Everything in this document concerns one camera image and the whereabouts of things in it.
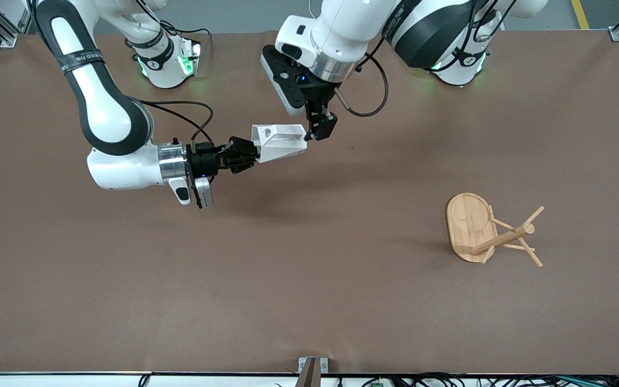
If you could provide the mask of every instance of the oval wooden base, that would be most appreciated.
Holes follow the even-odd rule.
[[[466,192],[450,199],[445,209],[450,244],[458,257],[481,263],[484,254],[472,255],[472,247],[498,236],[491,206],[481,196]]]

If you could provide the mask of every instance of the wooden peg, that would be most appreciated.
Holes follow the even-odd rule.
[[[518,246],[518,245],[501,245],[501,247],[507,247],[507,248],[513,248],[515,250],[524,250],[524,247]],[[535,249],[533,247],[530,247],[529,250],[534,251]]]
[[[501,222],[501,221],[500,221],[500,220],[498,220],[498,219],[495,219],[495,218],[489,218],[489,221],[490,221],[490,222],[492,222],[492,223],[496,223],[497,225],[499,225],[499,226],[501,226],[501,227],[505,228],[506,230],[515,231],[515,228],[514,228],[513,226],[510,226],[510,225],[508,225],[508,224],[506,224],[506,223],[503,223],[503,222]]]
[[[498,235],[496,236],[496,238],[487,240],[481,245],[472,247],[472,255],[482,254],[486,252],[491,246],[506,245],[510,242],[513,242],[513,240],[516,240],[518,238],[522,238],[525,235],[534,233],[534,231],[535,231],[535,228],[531,223],[525,223],[519,226],[515,231],[508,231],[507,233],[504,233],[503,235]]]
[[[496,250],[496,246],[491,246],[488,248],[488,250],[486,250],[486,254],[484,254],[484,259],[481,260],[481,264],[485,264],[486,261],[488,261],[489,258],[491,258],[491,255],[493,255],[493,252]]]
[[[534,211],[534,213],[533,213],[533,214],[531,214],[531,215],[530,215],[530,217],[529,217],[529,218],[527,218],[527,219],[525,220],[525,223],[531,223],[531,221],[535,220],[535,219],[536,219],[536,217],[538,216],[538,214],[540,214],[540,213],[541,213],[541,211],[543,211],[543,210],[545,210],[545,209],[546,209],[546,208],[545,208],[545,206],[540,206],[540,207],[539,207],[536,211]]]
[[[531,248],[529,247],[529,245],[527,245],[527,243],[522,238],[518,238],[517,240],[520,242],[522,247],[525,248],[526,252],[529,254],[531,259],[534,260],[534,263],[536,264],[536,266],[542,267],[543,263],[541,263],[541,261],[538,260],[538,257],[536,256],[536,254],[534,252],[531,251]]]

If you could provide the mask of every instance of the table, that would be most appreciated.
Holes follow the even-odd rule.
[[[209,77],[142,78],[98,36],[121,90],[212,105],[217,143],[288,117],[258,64],[275,34],[217,35]],[[470,85],[377,58],[373,118],[346,113],[305,154],[213,184],[215,208],[164,187],[91,180],[76,101],[38,37],[0,53],[0,370],[619,374],[619,44],[605,31],[499,32]],[[342,88],[381,99],[372,66]],[[206,111],[177,108],[198,121]],[[153,111],[155,141],[192,128]],[[445,204],[470,191],[545,267],[449,246]]]

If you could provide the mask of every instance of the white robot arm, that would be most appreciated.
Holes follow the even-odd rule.
[[[165,32],[152,10],[167,0],[96,0],[99,17],[126,37],[137,53],[142,73],[158,88],[174,88],[196,74],[200,44]]]
[[[116,9],[128,8],[119,6]],[[93,146],[88,155],[88,168],[100,187],[140,189],[167,185],[183,205],[190,203],[192,188],[197,205],[207,207],[212,204],[208,178],[216,176],[220,169],[230,169],[236,174],[252,167],[255,161],[301,153],[291,149],[283,154],[282,149],[275,156],[260,161],[265,145],[273,146],[273,142],[269,142],[271,135],[264,138],[263,145],[238,137],[231,137],[221,146],[211,142],[182,144],[177,139],[152,143],[152,115],[142,103],[118,90],[95,44],[93,28],[99,18],[95,3],[88,0],[40,0],[34,15],[41,36],[59,62],[78,101],[81,129]],[[115,22],[135,44],[148,39],[157,42],[145,48],[145,52],[168,44],[170,37],[164,37],[160,27],[157,29],[157,22],[150,24],[148,19],[142,19],[149,26],[150,33],[139,29],[128,32],[130,24]],[[155,30],[159,39],[150,37]],[[276,134],[277,126],[280,125],[261,127],[260,130],[269,134],[274,130]]]
[[[324,0],[315,20],[290,16],[261,63],[290,115],[305,110],[306,139],[326,139],[327,104],[381,31],[403,62],[462,85],[481,70],[486,46],[510,9],[532,17],[547,0]]]

